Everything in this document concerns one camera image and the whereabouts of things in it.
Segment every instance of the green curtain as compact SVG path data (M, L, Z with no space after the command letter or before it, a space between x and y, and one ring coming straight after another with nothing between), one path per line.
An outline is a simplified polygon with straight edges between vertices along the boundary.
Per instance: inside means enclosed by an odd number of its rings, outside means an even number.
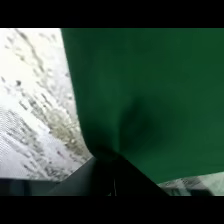
M224 170L224 29L63 28L91 153L156 183Z

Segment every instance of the green bag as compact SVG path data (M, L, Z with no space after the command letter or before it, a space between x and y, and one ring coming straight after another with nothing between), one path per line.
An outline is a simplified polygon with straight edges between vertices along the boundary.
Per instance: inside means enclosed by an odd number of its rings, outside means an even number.
M91 153L156 183L224 170L224 29L62 29Z

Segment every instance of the green cloth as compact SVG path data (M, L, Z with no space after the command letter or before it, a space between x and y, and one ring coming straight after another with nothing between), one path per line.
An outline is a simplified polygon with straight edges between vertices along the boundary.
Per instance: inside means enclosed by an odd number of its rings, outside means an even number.
M62 29L85 142L156 183L224 170L224 29Z

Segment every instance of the white textured surface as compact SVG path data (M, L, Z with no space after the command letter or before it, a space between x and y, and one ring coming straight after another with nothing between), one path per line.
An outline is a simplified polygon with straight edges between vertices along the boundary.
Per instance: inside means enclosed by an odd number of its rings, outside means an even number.
M90 157L59 29L0 29L0 177L63 180Z

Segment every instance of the green fabric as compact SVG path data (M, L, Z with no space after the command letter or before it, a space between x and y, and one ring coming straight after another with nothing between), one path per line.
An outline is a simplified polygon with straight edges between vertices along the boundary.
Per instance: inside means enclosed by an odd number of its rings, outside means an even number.
M224 170L224 29L62 29L85 142L156 183Z

